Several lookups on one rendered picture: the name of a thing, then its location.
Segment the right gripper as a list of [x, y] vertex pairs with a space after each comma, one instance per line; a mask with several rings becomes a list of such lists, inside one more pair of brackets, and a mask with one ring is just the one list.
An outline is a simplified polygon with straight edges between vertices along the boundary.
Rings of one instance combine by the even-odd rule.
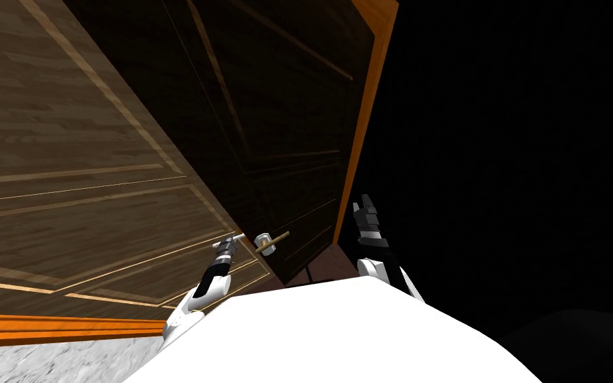
[[379, 221], [377, 211], [372, 203], [372, 200], [368, 194], [362, 194], [363, 209], [360, 209], [359, 204], [354, 202], [352, 204], [352, 210], [354, 212], [354, 219], [361, 237], [381, 237], [379, 230]]

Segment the dark wooden door leaf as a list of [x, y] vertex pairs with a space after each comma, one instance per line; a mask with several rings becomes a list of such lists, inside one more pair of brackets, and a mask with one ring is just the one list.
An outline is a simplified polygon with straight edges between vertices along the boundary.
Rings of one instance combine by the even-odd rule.
[[63, 0], [282, 283], [334, 238], [374, 34], [352, 0]]

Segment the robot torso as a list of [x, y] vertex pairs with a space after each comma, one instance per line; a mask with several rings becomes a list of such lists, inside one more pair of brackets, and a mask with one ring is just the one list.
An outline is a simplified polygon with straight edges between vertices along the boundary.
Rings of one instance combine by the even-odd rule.
[[124, 383], [541, 383], [493, 339], [374, 277], [222, 299]]

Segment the brown wooden door leaf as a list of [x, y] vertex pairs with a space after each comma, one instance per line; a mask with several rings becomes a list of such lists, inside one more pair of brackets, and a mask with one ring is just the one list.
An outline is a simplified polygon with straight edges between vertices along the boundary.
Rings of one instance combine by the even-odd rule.
[[0, 315], [164, 320], [238, 231], [62, 0], [0, 0]]

